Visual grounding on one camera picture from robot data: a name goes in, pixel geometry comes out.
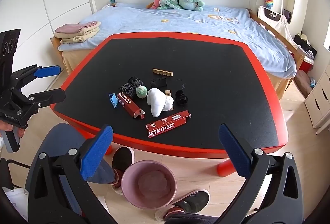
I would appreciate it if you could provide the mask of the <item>person left hand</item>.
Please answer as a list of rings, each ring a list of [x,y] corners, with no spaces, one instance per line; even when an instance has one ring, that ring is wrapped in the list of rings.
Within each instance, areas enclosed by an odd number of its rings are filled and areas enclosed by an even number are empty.
[[[12,131],[14,128],[15,128],[15,126],[10,125],[9,123],[6,123],[4,121],[0,121],[0,130]],[[23,137],[25,134],[25,130],[17,128],[17,133],[18,133],[19,137]]]

